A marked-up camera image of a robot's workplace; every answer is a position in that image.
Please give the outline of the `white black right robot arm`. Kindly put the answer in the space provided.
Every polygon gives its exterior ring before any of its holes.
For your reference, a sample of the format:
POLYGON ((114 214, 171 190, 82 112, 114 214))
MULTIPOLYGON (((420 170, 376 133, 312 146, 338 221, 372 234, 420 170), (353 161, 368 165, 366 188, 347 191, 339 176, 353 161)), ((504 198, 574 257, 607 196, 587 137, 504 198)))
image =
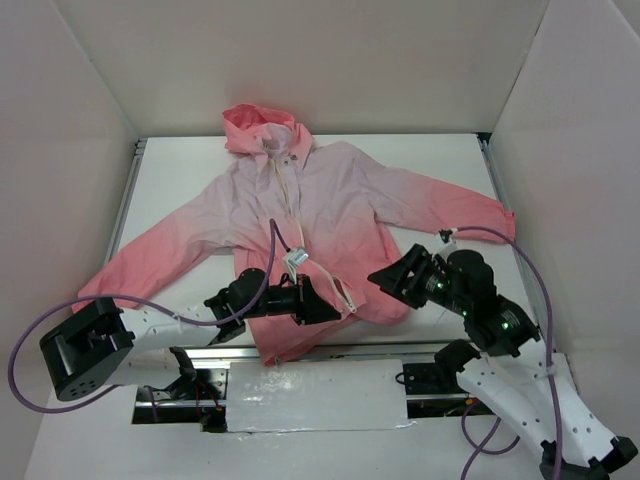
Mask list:
POLYGON ((414 245, 368 279, 413 309, 434 303, 462 317, 468 337, 435 354, 437 384, 488 407, 539 457, 544 478, 607 479, 637 456, 633 441, 603 425, 548 364, 539 327, 498 293, 480 253, 414 245))

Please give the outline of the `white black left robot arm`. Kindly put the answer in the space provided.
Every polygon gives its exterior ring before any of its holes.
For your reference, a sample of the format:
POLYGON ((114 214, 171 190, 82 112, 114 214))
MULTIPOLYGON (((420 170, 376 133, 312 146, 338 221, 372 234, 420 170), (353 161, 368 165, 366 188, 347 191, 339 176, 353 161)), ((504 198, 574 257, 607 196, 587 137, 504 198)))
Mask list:
POLYGON ((284 274, 271 286, 265 280, 260 269, 243 271, 187 321, 154 307, 121 309, 111 297, 87 304, 40 340, 57 399, 77 401, 105 385, 152 387, 182 399, 198 380, 189 349, 226 343, 252 318, 288 315, 303 327, 339 319, 308 276, 284 274))

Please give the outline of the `pink hooded zip jacket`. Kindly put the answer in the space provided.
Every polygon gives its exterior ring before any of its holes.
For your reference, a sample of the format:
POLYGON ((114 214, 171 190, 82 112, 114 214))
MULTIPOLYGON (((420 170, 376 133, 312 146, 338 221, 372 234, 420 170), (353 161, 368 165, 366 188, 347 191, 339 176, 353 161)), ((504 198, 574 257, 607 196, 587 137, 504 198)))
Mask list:
POLYGON ((459 228, 465 239, 510 240, 502 204, 476 191, 386 167, 359 148, 316 146, 284 111, 240 104, 223 114, 234 161, 197 197, 125 245, 82 289, 116 293, 125 308, 149 299, 215 251, 229 248, 235 268, 285 270, 284 248, 309 258, 301 272, 341 319, 307 327, 289 316, 255 318, 251 334, 266 365, 293 360, 357 320, 383 326, 404 321, 406 305, 382 293, 369 274, 401 254, 392 227, 435 233, 459 228))

